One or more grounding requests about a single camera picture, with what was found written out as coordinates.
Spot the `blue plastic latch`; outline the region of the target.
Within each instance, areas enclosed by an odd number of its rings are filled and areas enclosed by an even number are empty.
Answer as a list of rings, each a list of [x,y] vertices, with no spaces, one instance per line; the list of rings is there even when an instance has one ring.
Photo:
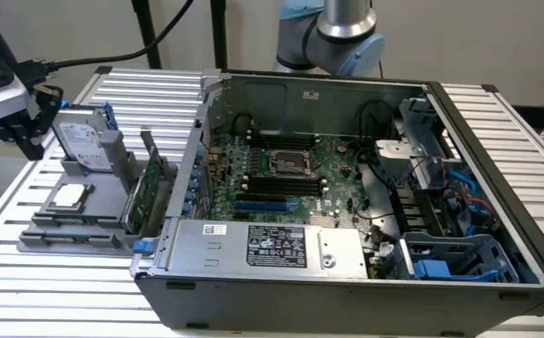
[[[420,260],[414,263],[416,277],[420,280],[450,280],[452,274],[445,261]]]

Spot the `black stand pole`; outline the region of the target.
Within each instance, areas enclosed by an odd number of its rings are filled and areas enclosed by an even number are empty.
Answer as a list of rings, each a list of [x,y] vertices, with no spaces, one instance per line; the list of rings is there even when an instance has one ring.
[[[210,0],[215,67],[221,69],[227,67],[226,8],[226,0]]]
[[[139,24],[145,47],[155,40],[154,23],[149,0],[131,0],[133,10]],[[146,52],[150,69],[162,69],[161,54],[157,47]]]

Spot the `green graphics card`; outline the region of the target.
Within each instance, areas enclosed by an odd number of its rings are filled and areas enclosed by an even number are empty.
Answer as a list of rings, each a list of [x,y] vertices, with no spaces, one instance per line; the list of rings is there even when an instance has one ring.
[[[149,237],[155,233],[165,213],[165,194],[169,188],[167,160],[159,154],[149,129],[141,131],[141,138],[149,160],[129,195],[121,225],[127,234]]]

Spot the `grey parts rack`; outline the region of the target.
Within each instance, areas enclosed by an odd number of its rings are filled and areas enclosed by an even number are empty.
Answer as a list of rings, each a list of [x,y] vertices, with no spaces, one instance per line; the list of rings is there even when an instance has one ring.
[[[31,226],[19,235],[19,251],[42,254],[130,256],[134,242],[147,237],[127,234],[121,225],[129,195],[149,160],[146,147],[147,157],[141,161],[127,150],[119,130],[106,130],[101,135],[99,143],[107,155],[111,172],[91,172],[67,155],[64,156],[60,162],[64,173],[39,211],[31,217]],[[169,161],[166,173],[169,188],[165,194],[165,208],[177,174],[177,166]],[[72,207],[55,206],[52,202],[64,184],[82,184],[86,187],[85,195]],[[97,216],[101,224],[59,225],[52,221],[55,215]],[[159,227],[149,237],[159,234],[163,218],[165,213]]]

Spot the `silver power supply unit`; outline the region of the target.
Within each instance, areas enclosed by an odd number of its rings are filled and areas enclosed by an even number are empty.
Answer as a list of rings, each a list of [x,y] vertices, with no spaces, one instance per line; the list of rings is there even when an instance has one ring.
[[[181,220],[158,264],[179,277],[365,280],[360,233],[316,225]]]

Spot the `RAM memory stick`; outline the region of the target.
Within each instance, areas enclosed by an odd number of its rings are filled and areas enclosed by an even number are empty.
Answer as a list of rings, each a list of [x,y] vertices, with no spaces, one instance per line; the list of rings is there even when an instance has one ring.
[[[246,191],[243,194],[262,194],[262,195],[282,195],[282,196],[322,196],[322,190],[255,190],[255,191]]]

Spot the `blue-grey plastic disk bay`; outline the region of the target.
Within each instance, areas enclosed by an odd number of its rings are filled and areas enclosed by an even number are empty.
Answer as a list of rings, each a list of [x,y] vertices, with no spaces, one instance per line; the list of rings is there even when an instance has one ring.
[[[433,237],[425,233],[402,235],[392,252],[392,274],[396,279],[420,280],[414,263],[445,261],[450,270],[448,282],[518,283],[520,277],[501,244],[489,234],[470,237]]]

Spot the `silver CPU chip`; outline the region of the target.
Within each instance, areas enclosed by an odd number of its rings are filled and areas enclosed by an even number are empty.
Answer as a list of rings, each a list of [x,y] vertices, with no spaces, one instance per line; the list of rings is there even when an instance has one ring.
[[[55,206],[72,207],[85,195],[86,187],[82,184],[64,184],[52,199]]]

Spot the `grey metal disk bay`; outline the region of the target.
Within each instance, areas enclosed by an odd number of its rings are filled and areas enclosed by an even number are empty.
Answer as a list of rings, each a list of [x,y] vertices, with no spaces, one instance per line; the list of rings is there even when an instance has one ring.
[[[376,142],[388,180],[421,189],[441,189],[446,172],[465,163],[444,140],[444,125],[429,100],[410,98],[400,104],[396,135]]]

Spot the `blue expansion slot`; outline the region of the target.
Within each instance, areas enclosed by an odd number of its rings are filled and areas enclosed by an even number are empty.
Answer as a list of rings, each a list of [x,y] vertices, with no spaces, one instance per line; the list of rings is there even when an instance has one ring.
[[[255,202],[235,202],[234,209],[245,211],[270,211],[286,212],[289,210],[286,203],[255,203]]]

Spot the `black open PC case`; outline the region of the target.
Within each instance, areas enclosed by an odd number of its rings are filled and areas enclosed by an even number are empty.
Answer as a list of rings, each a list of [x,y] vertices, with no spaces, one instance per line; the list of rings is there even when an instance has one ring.
[[[396,135],[400,104],[410,98],[430,101],[446,145],[465,163],[448,170],[441,189],[394,184],[381,168],[376,142]],[[512,318],[544,315],[544,140],[494,86],[225,71],[202,78],[199,99],[154,253],[134,254],[130,269],[167,327],[473,337]],[[368,279],[179,277],[159,268],[178,222],[213,220],[211,138],[247,130],[348,137],[362,149]],[[408,233],[390,201],[397,186],[433,194],[442,237],[493,236],[518,283],[394,278],[392,252]]]

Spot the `hard disk drive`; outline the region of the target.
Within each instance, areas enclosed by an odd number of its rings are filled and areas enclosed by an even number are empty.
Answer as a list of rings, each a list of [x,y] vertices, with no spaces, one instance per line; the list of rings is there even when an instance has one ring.
[[[52,122],[52,131],[67,157],[91,172],[111,172],[107,155],[99,143],[106,130],[118,130],[113,106],[109,103],[87,106],[62,102]]]

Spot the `metal CPU socket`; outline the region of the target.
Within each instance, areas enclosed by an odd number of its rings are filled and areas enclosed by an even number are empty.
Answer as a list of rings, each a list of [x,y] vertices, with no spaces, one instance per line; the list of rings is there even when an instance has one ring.
[[[295,177],[314,178],[313,152],[309,150],[271,150],[269,151],[267,169],[269,176],[293,175]]]

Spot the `green motherboard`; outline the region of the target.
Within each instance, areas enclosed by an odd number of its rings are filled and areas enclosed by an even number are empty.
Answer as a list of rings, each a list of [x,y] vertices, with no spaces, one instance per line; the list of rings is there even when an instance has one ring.
[[[313,168],[324,162],[317,176],[321,179],[322,196],[282,196],[243,194],[247,182],[243,176],[295,177],[293,175],[269,176],[269,150],[249,144],[255,130],[246,132],[219,133],[211,138],[209,169],[214,188],[209,217],[213,220],[233,220],[234,212],[247,212],[250,219],[245,221],[262,223],[289,223],[317,225],[332,228],[354,228],[362,239],[370,236],[370,214],[364,210],[365,187],[362,171],[365,164],[364,151],[354,140],[348,137],[322,136],[313,134],[316,144],[273,150],[309,150],[313,152]],[[346,146],[341,154],[336,148]],[[286,212],[235,210],[235,202],[286,203]]]

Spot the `green RAM stick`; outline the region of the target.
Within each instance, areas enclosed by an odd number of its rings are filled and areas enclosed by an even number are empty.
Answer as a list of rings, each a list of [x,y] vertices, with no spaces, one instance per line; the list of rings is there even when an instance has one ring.
[[[55,215],[52,221],[59,225],[99,225],[99,217],[91,215]]]

